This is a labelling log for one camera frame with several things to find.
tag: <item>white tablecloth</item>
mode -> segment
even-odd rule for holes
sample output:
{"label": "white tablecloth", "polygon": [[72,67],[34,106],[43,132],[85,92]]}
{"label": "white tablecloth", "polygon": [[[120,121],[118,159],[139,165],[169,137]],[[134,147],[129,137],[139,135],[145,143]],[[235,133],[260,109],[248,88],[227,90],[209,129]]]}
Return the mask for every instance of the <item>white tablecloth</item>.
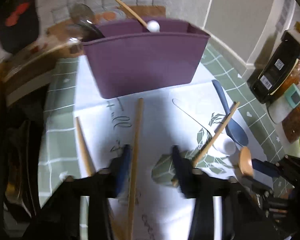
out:
{"label": "white tablecloth", "polygon": [[[206,124],[209,123],[212,113],[224,114],[212,79],[213,75],[200,63],[190,84],[107,100],[98,93],[87,58],[80,57],[74,116],[80,117],[86,143],[97,170],[107,167],[110,159],[117,157],[117,152],[110,150],[117,147],[119,142],[121,146],[133,144],[136,102],[138,98],[144,98],[134,239],[187,239],[194,199],[184,199],[179,189],[156,184],[151,178],[151,170],[162,154],[170,153],[172,145],[179,145],[180,150],[191,150],[197,146],[196,138],[201,126],[174,106],[173,98],[187,104]],[[226,98],[231,106],[233,102],[227,94]],[[266,156],[261,146],[239,111],[235,112],[233,119],[248,135],[248,147],[253,158],[265,161]],[[77,153],[81,175],[85,177],[87,173],[80,158],[78,143]],[[232,158],[233,162],[237,157],[236,154]],[[223,179],[234,175],[231,169],[226,169],[226,173],[219,175],[208,168],[204,171]],[[272,187],[270,177],[256,172],[255,178]],[[115,219],[123,227],[127,217],[127,188],[118,199],[110,200]]]}

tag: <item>purple plastic bin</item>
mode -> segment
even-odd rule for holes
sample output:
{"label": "purple plastic bin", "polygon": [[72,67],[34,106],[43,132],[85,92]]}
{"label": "purple plastic bin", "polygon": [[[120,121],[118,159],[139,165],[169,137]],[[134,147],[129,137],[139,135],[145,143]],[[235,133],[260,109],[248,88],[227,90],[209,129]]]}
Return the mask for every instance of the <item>purple plastic bin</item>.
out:
{"label": "purple plastic bin", "polygon": [[156,20],[160,32],[127,19],[98,25],[105,38],[83,42],[103,98],[191,82],[210,36],[180,20],[144,20]]}

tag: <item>wooden chopstick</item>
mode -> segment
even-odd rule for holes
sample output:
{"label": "wooden chopstick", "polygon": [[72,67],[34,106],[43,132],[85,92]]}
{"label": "wooden chopstick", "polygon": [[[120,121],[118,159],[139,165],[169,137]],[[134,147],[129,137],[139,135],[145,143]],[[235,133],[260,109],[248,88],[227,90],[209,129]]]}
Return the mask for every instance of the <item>wooden chopstick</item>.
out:
{"label": "wooden chopstick", "polygon": [[128,226],[127,226],[127,237],[126,240],[132,240],[133,234],[133,214],[136,199],[136,183],[137,183],[137,161],[139,151],[139,134],[143,114],[143,98],[138,99],[137,111],[135,120],[135,134],[134,143],[132,149],[132,160],[131,160],[131,175],[130,175],[130,189],[129,189],[129,202],[128,202]]}
{"label": "wooden chopstick", "polygon": [[[76,122],[76,127],[77,127],[77,136],[78,136],[78,140],[79,140],[79,148],[81,151],[81,157],[82,157],[82,160],[83,160],[83,163],[86,168],[88,176],[92,176],[93,174],[96,173],[96,169],[93,165],[91,156],[90,156],[88,148],[87,148],[87,144],[83,137],[79,117],[75,118],[75,122]],[[110,210],[109,217],[110,217],[111,227],[113,229],[114,234],[118,238],[118,240],[125,240],[124,232],[123,232],[122,228],[114,221],[111,210]]]}
{"label": "wooden chopstick", "polygon": [[126,5],[121,0],[115,0],[118,4],[120,4],[123,8],[127,9],[129,13],[133,15],[145,28],[148,28],[148,24],[138,15],[135,11],[133,11],[128,5]]}
{"label": "wooden chopstick", "polygon": [[[208,152],[208,150],[210,149],[210,147],[213,145],[213,143],[216,141],[216,139],[218,138],[218,136],[222,133],[223,129],[226,127],[226,125],[230,122],[231,117],[233,116],[234,112],[237,110],[238,106],[239,106],[240,102],[237,102],[234,107],[232,108],[230,114],[227,116],[227,118],[225,119],[225,121],[223,122],[223,124],[219,127],[219,129],[217,130],[216,134],[213,136],[213,138],[211,139],[211,141],[207,144],[207,146],[205,148],[203,148],[200,153],[198,154],[198,156],[192,161],[192,166],[195,168],[197,166],[197,164],[199,163],[199,161],[202,159],[203,156],[206,155],[206,153]],[[176,178],[172,179],[172,185],[176,186],[178,183],[178,180]]]}

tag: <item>qr code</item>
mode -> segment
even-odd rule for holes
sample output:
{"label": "qr code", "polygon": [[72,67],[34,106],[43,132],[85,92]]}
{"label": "qr code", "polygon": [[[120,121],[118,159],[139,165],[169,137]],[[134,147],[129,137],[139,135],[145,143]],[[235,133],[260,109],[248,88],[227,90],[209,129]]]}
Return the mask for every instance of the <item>qr code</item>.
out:
{"label": "qr code", "polygon": [[266,89],[270,89],[272,87],[272,84],[270,83],[270,81],[266,78],[265,75],[263,75],[261,78],[260,78],[260,81],[261,83],[266,87]]}
{"label": "qr code", "polygon": [[284,63],[280,59],[277,59],[274,65],[277,67],[277,69],[281,70],[284,66]]}

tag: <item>blue plastic spoon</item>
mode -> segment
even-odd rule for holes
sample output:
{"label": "blue plastic spoon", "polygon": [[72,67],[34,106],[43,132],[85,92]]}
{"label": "blue plastic spoon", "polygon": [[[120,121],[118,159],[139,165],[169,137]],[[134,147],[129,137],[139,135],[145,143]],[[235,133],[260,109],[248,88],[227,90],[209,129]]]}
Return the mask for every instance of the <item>blue plastic spoon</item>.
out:
{"label": "blue plastic spoon", "polygon": [[[222,103],[223,109],[226,112],[226,115],[230,114],[230,109],[228,106],[228,102],[226,100],[226,96],[223,92],[222,86],[220,85],[218,80],[212,80],[212,83],[218,93],[220,101]],[[240,144],[241,146],[248,145],[248,137],[242,127],[231,118],[230,122],[226,126],[226,133],[229,135],[236,143]]]}

